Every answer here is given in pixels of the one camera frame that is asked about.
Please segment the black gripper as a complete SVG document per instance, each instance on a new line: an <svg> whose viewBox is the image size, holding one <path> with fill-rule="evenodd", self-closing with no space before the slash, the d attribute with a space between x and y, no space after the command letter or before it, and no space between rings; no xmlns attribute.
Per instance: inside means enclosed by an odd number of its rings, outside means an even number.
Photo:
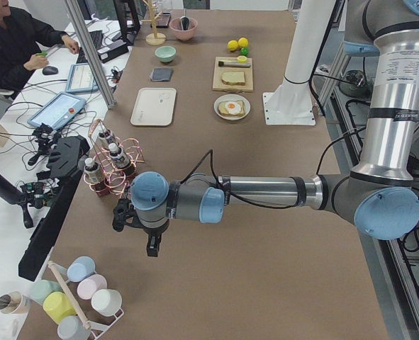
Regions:
<svg viewBox="0 0 419 340"><path fill-rule="evenodd" d="M155 221L147 221L139 217L139 221L145 232L149 235L146 247L147 255L158 257L160 251L160 242L162 241L162 234L168 229L169 219L166 217L161 217Z"/></svg>

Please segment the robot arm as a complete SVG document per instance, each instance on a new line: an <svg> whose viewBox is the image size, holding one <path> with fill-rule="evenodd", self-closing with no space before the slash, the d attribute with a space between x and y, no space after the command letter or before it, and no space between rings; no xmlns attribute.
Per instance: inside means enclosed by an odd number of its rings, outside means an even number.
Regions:
<svg viewBox="0 0 419 340"><path fill-rule="evenodd" d="M325 210L380 240L414 229L419 198L407 161L419 121L419 1L350 1L345 47L349 53L371 47L379 58L361 157L350 173L304 179L191 171L168 182L146 171L133 180L130 192L133 222L148 235L149 256L158 255L170 220L217 223L233 201L275 210Z"/></svg>

